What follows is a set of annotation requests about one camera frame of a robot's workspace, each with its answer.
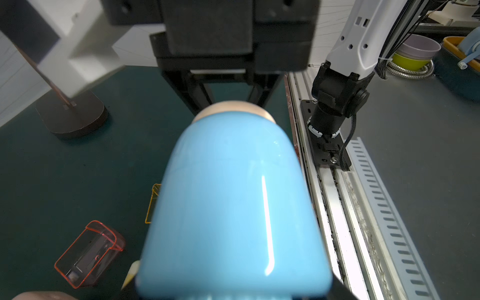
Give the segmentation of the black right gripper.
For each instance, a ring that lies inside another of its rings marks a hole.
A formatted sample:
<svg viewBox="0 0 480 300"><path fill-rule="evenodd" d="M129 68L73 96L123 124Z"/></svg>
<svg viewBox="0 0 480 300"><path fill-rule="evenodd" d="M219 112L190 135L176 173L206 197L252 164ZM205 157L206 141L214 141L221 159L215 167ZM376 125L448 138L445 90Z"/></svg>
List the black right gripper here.
<svg viewBox="0 0 480 300"><path fill-rule="evenodd" d="M283 72L308 64L319 1L103 1L114 26L164 25L150 36L162 77L193 115L213 104L216 76L251 70L247 102L265 107Z"/></svg>

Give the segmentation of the yellow transparent tray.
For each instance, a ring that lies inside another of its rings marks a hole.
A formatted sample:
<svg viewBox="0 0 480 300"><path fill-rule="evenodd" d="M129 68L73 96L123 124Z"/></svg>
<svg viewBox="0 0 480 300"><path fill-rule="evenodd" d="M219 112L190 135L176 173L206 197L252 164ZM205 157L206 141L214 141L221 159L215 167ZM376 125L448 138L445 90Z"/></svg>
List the yellow transparent tray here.
<svg viewBox="0 0 480 300"><path fill-rule="evenodd" d="M154 213L154 210L155 210L156 202L157 202L158 196L160 194L160 189L161 189L161 184L156 183L152 186L151 198L149 200L149 206L148 206L147 213L146 213L146 218L145 218L145 221L144 221L147 225L151 224L151 220L153 218L153 213Z"/></svg>

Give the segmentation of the blue pencil sharpener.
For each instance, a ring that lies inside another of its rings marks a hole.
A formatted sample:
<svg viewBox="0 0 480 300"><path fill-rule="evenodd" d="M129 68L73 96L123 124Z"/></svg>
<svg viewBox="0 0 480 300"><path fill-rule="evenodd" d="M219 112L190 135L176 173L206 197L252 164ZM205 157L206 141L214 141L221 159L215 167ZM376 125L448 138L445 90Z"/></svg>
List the blue pencil sharpener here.
<svg viewBox="0 0 480 300"><path fill-rule="evenodd" d="M170 156L136 275L146 300L326 296L333 272L296 151L265 109L203 109Z"/></svg>

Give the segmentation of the yellow pencil sharpener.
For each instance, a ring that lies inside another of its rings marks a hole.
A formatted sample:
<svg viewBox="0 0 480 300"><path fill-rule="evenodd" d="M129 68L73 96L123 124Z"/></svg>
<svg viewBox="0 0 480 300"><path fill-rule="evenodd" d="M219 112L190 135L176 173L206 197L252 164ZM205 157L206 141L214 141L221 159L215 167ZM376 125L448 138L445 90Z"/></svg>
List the yellow pencil sharpener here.
<svg viewBox="0 0 480 300"><path fill-rule="evenodd" d="M135 278L135 276L137 275L138 271L139 271L139 268L140 268L140 263L141 261L140 260L137 260L135 262L132 263L132 265L130 266L130 269L129 271L127 272L127 275L125 277L125 280L122 284L122 287L121 287L121 290L125 289L125 287L127 285L130 284L130 282Z"/></svg>

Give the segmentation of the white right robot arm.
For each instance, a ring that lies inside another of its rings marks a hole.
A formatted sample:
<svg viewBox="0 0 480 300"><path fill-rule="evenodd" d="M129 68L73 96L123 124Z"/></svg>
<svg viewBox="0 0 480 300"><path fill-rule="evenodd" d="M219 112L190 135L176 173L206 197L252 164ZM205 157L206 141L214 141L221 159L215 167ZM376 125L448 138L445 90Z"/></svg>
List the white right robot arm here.
<svg viewBox="0 0 480 300"><path fill-rule="evenodd" d="M420 22L423 1L356 1L301 109L316 166L348 170L340 138L356 121L374 75ZM244 82L264 106L284 74L305 70L319 1L103 1L108 21L165 25L151 35L162 76L194 115L213 102L210 83Z"/></svg>

